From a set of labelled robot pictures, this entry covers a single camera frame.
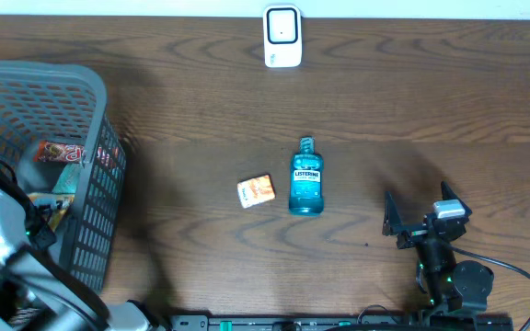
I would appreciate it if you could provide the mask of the yellow snack bag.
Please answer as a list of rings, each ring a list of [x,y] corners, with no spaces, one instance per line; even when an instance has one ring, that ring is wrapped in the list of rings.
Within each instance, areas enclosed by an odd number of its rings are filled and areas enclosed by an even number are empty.
[[[55,232],[72,206],[75,195],[34,192],[29,194],[29,199]]]

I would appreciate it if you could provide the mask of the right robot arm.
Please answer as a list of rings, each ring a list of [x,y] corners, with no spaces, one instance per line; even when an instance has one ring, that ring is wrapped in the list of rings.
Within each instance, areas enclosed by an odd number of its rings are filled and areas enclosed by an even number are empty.
[[[382,235],[395,236],[397,248],[413,248],[418,256],[418,283],[428,294],[431,306],[418,313],[422,325],[443,325],[457,318],[475,324],[487,310],[493,286],[490,268],[472,260],[458,262],[451,243],[466,233],[472,210],[446,182],[442,198],[419,223],[403,223],[390,193],[385,194]]]

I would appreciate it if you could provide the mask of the mint green wipes pack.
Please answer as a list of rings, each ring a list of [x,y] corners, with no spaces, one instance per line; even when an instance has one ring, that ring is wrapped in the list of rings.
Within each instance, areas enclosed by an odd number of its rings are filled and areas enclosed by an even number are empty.
[[[68,164],[64,167],[61,175],[54,185],[54,194],[75,194],[81,173],[80,164]]]

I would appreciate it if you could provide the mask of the small orange packet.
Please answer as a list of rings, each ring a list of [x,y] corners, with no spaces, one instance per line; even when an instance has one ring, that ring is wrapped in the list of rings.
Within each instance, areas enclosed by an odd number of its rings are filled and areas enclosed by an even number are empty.
[[[263,175],[241,181],[236,186],[237,195],[243,209],[247,209],[276,197],[271,177]]]

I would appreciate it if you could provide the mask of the teal Listerine mouthwash bottle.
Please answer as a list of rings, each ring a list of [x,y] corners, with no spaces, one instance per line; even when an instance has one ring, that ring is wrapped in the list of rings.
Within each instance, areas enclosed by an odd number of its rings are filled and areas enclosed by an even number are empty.
[[[324,210],[323,169],[324,159],[315,151],[315,139],[312,136],[302,137],[299,150],[290,163],[290,213],[318,216]]]

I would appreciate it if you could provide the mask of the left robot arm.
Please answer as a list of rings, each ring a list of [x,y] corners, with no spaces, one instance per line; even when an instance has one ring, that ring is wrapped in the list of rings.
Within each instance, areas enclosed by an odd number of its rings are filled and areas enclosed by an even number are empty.
[[[107,305],[48,257],[55,241],[0,161],[0,330],[168,330],[141,303]]]

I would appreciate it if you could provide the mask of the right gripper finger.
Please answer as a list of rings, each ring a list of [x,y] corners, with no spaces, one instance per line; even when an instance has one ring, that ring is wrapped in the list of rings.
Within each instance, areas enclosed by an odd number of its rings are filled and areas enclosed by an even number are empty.
[[[398,206],[396,205],[391,193],[385,192],[385,215],[383,221],[384,230],[399,230],[402,225]]]
[[[453,189],[447,184],[446,181],[441,182],[442,200],[457,200],[463,207],[466,216],[472,214],[472,210],[459,198],[453,191]]]

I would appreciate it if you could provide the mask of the red brown snack wrapper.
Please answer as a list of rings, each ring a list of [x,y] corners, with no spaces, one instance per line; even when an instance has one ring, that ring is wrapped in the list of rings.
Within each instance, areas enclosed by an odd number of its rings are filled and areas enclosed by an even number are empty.
[[[35,162],[80,163],[85,147],[79,144],[42,141],[33,160]]]

